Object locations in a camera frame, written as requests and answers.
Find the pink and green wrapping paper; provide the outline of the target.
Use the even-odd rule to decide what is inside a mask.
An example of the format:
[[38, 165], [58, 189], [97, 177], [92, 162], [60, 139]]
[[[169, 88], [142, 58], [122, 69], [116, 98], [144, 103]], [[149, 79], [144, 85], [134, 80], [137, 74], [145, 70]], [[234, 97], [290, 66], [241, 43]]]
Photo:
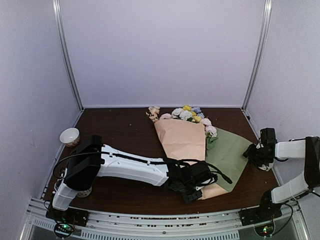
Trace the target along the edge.
[[204, 186], [200, 190], [201, 200], [224, 195], [234, 190], [248, 163], [243, 153], [252, 144], [251, 141], [217, 128], [217, 138], [209, 143], [206, 141], [203, 124], [177, 119], [158, 120], [154, 127], [168, 158], [206, 161], [232, 180], [229, 184], [219, 176], [217, 182]]

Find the pink rose stem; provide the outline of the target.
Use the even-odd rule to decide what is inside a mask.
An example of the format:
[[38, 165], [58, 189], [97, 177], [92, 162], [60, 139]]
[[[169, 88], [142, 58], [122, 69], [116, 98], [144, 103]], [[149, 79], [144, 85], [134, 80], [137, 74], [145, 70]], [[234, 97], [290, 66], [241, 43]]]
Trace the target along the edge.
[[203, 118], [200, 123], [204, 125], [206, 149], [211, 150], [214, 147], [215, 140], [218, 139], [217, 129], [208, 118]]
[[188, 121], [193, 118], [193, 114], [189, 110], [183, 108], [176, 108], [171, 113], [164, 113], [160, 116], [160, 120], [176, 119], [182, 121]]

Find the cream yellow rose spray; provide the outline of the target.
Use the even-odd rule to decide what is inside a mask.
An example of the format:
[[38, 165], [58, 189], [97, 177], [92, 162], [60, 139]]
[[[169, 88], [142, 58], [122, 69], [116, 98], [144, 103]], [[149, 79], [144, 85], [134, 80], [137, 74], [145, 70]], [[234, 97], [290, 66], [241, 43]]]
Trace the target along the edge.
[[191, 121], [192, 121], [193, 123], [200, 123], [201, 120], [202, 120], [202, 117], [201, 117], [201, 116], [195, 115], [195, 116], [192, 117], [192, 120], [191, 120]]

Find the blue flower stem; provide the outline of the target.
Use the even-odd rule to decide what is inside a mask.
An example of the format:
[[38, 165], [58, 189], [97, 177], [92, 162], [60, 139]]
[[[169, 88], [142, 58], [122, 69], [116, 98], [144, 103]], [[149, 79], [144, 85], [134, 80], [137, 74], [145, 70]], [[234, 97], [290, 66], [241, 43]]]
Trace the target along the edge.
[[202, 110], [201, 110], [200, 107], [198, 107], [198, 106], [192, 107], [191, 110], [196, 113], [196, 116], [197, 116], [197, 117], [201, 117], [202, 119], [205, 118], [205, 115], [204, 115], [204, 113], [202, 112]]

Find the yellow flower stem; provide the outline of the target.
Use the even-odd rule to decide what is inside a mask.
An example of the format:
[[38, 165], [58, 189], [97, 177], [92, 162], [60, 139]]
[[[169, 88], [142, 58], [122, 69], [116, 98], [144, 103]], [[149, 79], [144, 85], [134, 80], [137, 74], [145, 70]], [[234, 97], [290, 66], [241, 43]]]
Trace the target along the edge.
[[184, 105], [184, 106], [183, 106], [183, 109], [184, 109], [184, 110], [191, 111], [191, 113], [193, 114], [193, 116], [196, 116], [196, 113], [192, 111], [192, 108], [193, 108], [193, 107], [191, 107], [191, 106], [189, 106], [189, 105]]

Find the peach blossom stem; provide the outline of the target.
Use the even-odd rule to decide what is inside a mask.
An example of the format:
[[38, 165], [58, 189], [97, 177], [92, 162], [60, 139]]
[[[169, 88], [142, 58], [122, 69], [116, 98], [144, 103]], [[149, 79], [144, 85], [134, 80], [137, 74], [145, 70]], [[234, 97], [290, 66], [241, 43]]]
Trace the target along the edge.
[[148, 111], [145, 113], [146, 116], [153, 122], [156, 123], [159, 120], [160, 107], [158, 105], [149, 106]]

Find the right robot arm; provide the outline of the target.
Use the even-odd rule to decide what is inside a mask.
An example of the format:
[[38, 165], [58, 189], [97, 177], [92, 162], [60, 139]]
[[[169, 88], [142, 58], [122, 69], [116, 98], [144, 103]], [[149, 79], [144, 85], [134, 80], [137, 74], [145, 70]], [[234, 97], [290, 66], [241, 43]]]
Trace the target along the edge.
[[242, 154], [260, 170], [271, 168], [274, 161], [284, 163], [288, 160], [303, 160], [300, 175], [289, 182], [266, 191], [256, 210], [259, 220], [268, 220], [282, 205], [291, 199], [300, 198], [320, 186], [320, 138], [304, 138], [278, 141], [274, 128], [260, 130], [258, 143], [252, 143]]

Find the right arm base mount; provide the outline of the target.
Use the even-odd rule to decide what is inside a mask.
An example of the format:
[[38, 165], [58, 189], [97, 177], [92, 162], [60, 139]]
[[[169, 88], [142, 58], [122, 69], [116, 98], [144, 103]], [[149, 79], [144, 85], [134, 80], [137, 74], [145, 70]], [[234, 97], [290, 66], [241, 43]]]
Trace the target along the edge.
[[261, 207], [243, 208], [239, 212], [242, 226], [253, 225], [255, 233], [260, 237], [271, 237], [276, 231], [275, 219], [282, 216], [280, 209], [262, 209]]

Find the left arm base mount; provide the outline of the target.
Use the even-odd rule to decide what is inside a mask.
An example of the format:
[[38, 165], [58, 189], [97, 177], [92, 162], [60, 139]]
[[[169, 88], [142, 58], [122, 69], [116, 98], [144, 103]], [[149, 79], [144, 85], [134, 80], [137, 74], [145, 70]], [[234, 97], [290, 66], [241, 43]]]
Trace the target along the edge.
[[54, 220], [53, 233], [60, 239], [68, 238], [76, 231], [76, 227], [86, 227], [89, 212], [75, 208], [66, 211], [48, 208], [45, 216]]

